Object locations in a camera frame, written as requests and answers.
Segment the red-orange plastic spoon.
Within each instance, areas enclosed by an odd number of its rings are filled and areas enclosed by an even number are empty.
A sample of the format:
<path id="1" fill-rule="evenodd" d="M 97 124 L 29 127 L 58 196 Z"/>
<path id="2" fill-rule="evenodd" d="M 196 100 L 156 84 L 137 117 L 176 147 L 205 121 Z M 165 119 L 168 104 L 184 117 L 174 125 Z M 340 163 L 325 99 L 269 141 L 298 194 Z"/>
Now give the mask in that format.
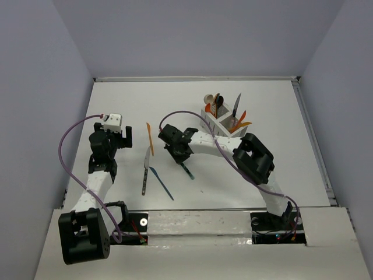
<path id="1" fill-rule="evenodd" d="M 208 103 L 208 104 L 205 106 L 205 112 L 206 112 L 206 113 L 210 113 L 210 114 L 212 114 L 212 115 L 215 115 L 214 105 L 212 105 L 211 103 Z"/>

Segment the red-orange plastic knife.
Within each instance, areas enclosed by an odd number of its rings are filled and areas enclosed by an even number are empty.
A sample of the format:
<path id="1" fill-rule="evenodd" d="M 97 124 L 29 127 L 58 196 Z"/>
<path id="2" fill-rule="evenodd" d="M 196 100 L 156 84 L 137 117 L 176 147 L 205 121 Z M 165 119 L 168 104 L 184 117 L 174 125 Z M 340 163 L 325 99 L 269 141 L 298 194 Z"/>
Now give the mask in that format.
<path id="1" fill-rule="evenodd" d="M 241 127 L 246 127 L 246 126 L 248 126 L 250 124 L 251 124 L 251 122 L 240 122 L 235 127 L 231 128 L 229 130 L 229 132 L 232 134 L 233 132 L 235 132 L 236 130 L 240 129 Z"/>

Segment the beige plastic spoon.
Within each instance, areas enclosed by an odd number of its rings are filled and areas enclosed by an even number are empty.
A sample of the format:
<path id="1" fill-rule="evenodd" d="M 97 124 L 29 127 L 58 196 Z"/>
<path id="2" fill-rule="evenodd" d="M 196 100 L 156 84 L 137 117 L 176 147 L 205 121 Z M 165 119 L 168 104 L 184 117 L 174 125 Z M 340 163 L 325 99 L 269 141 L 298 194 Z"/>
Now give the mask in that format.
<path id="1" fill-rule="evenodd" d="M 212 94 L 207 94 L 204 96 L 203 101 L 205 102 L 205 104 L 214 104 L 215 97 Z"/>

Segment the yellow-orange plastic spoon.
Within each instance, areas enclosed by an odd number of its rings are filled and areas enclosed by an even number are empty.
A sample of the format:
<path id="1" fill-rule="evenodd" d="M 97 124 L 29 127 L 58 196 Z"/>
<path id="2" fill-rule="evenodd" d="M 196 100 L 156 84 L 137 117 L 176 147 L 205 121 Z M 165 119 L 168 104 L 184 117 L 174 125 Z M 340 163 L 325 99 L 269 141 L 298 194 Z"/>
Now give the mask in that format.
<path id="1" fill-rule="evenodd" d="M 214 104 L 215 104 L 215 105 L 217 104 L 217 102 L 218 102 L 218 100 L 219 100 L 219 96 L 220 96 L 220 94 L 217 93 L 217 94 L 215 95 L 215 97 L 214 97 Z"/>

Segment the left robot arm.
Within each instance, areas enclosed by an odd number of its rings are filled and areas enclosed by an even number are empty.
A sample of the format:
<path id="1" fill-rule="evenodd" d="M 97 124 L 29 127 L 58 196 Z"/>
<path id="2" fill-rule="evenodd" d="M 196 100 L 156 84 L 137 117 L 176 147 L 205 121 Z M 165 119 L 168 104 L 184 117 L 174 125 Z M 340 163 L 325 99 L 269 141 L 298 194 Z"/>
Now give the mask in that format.
<path id="1" fill-rule="evenodd" d="M 117 175 L 115 154 L 118 149 L 132 147 L 132 128 L 122 128 L 121 123 L 119 117 L 97 122 L 89 136 L 88 179 L 86 183 L 78 181 L 83 193 L 71 211 L 58 219 L 67 265 L 106 259 L 111 241 L 122 242 L 120 230 L 128 226 L 128 209 L 122 201 L 104 203 Z"/>

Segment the steel knife pink handle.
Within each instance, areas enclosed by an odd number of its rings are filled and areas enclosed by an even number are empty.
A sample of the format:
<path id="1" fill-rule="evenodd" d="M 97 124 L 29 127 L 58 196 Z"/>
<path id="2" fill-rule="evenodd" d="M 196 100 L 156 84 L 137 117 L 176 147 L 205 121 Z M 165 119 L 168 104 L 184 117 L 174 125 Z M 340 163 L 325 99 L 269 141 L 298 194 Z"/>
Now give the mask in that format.
<path id="1" fill-rule="evenodd" d="M 232 111 L 232 115 L 231 115 L 231 125 L 234 125 L 234 123 L 235 123 L 235 117 L 236 117 L 238 105 L 240 103 L 240 98 L 241 98 L 241 93 L 237 96 L 237 98 L 235 100 L 235 103 L 234 103 L 234 107 L 233 107 L 233 111 Z"/>

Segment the steel knife teal handle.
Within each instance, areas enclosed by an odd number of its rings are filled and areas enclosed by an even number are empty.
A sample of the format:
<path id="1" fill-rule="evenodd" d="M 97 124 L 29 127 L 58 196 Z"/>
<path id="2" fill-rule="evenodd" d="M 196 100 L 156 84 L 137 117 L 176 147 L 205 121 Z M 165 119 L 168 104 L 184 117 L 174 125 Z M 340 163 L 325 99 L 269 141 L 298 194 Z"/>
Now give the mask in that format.
<path id="1" fill-rule="evenodd" d="M 184 171 L 187 173 L 191 180 L 195 179 L 194 175 L 189 171 L 189 169 L 186 167 L 184 163 L 181 163 L 180 166 L 184 169 Z"/>

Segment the dark brown spoon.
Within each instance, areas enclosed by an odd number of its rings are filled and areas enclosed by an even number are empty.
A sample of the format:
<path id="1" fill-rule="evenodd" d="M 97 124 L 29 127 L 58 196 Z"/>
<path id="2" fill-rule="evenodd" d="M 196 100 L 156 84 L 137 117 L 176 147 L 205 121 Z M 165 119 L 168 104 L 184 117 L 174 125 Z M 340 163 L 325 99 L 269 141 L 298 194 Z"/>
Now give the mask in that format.
<path id="1" fill-rule="evenodd" d="M 217 99 L 217 109 L 219 109 L 224 103 L 224 97 L 223 96 L 219 96 L 219 98 Z"/>

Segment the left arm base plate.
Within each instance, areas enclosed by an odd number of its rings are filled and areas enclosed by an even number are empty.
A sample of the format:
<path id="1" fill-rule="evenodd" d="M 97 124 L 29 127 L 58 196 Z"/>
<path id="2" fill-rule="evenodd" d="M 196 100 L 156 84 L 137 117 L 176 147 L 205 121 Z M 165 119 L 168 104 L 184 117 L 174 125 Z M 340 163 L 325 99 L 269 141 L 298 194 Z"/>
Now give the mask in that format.
<path id="1" fill-rule="evenodd" d="M 148 212 L 129 212 L 129 221 L 121 222 L 119 228 L 121 230 L 122 242 L 117 243 L 114 238 L 110 237 L 110 245 L 123 246 L 142 246 L 148 244 L 147 227 L 149 225 Z"/>

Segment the blue plastic spoon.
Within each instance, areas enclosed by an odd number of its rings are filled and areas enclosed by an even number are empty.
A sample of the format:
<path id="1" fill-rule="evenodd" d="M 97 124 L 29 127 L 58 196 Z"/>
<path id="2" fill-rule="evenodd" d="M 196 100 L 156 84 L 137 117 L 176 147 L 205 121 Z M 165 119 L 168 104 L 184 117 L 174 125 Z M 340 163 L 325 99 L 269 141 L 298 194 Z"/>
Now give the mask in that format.
<path id="1" fill-rule="evenodd" d="M 215 118 L 217 118 L 217 99 L 214 100 L 212 105 L 212 112 Z"/>

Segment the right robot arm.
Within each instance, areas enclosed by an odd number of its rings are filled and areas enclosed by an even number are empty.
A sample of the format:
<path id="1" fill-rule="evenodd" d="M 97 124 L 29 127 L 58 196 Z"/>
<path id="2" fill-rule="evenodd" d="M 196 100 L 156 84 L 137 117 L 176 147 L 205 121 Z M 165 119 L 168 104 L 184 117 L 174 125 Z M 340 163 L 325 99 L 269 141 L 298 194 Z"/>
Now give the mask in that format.
<path id="1" fill-rule="evenodd" d="M 187 128 L 182 132 L 167 124 L 160 130 L 158 138 L 165 143 L 164 149 L 179 165 L 193 154 L 227 159 L 243 178 L 258 186 L 269 213 L 269 224 L 281 229 L 289 223 L 293 207 L 276 181 L 274 157 L 254 134 L 229 138 L 212 136 L 196 128 Z"/>

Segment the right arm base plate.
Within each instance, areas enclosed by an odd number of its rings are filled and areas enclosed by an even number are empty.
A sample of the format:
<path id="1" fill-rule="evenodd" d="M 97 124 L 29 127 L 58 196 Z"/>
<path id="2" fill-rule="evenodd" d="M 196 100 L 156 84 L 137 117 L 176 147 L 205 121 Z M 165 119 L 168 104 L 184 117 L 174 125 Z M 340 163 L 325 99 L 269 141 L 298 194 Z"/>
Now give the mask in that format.
<path id="1" fill-rule="evenodd" d="M 291 212 L 288 219 L 268 212 L 251 212 L 253 244 L 306 244 L 301 216 Z"/>

